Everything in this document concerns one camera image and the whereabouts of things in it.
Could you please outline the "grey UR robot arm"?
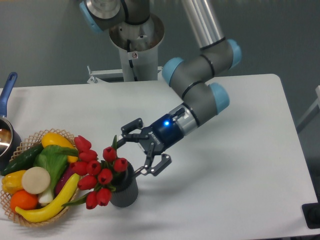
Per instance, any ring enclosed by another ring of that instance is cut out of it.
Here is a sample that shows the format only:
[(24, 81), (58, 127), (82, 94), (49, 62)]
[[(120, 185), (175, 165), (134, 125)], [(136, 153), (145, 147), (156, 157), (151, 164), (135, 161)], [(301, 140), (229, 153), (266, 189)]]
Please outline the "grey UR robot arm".
[(117, 146), (138, 143), (146, 160), (135, 175), (158, 175), (171, 163), (165, 151), (229, 106), (225, 89), (210, 83), (215, 75), (236, 66), (239, 45), (226, 39), (209, 0), (184, 0), (183, 9), (200, 55), (190, 61), (179, 57), (158, 68), (158, 47), (164, 38), (162, 21), (147, 0), (83, 0), (80, 10), (95, 32), (109, 32), (119, 51), (123, 80), (150, 81), (161, 75), (182, 103), (149, 126), (136, 119), (122, 127)]

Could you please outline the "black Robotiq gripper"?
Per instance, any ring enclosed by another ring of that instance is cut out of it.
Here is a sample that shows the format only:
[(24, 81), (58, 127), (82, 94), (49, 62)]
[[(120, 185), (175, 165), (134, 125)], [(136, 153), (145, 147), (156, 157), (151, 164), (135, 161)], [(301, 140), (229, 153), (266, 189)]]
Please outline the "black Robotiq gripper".
[[(116, 149), (119, 149), (127, 142), (139, 143), (146, 153), (146, 159), (144, 165), (134, 171), (133, 176), (151, 174), (156, 177), (172, 163), (171, 156), (163, 152), (180, 141), (184, 134), (168, 113), (150, 126), (142, 128), (143, 120), (141, 118), (122, 126), (120, 128), (121, 134), (117, 136)], [(141, 133), (132, 133), (134, 130), (141, 130)], [(149, 150), (151, 143), (153, 143), (153, 151)], [(160, 155), (161, 160), (153, 166), (155, 155)]]

